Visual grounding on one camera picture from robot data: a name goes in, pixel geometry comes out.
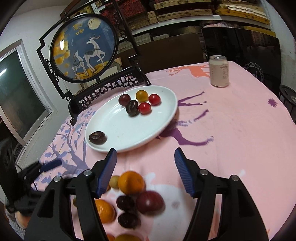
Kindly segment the left hand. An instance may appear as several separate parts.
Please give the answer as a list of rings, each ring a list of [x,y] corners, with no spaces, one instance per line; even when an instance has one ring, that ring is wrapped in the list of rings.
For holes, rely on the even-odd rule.
[[[15,219],[20,228],[26,230],[31,219],[30,216],[24,216],[19,211],[15,213]]]

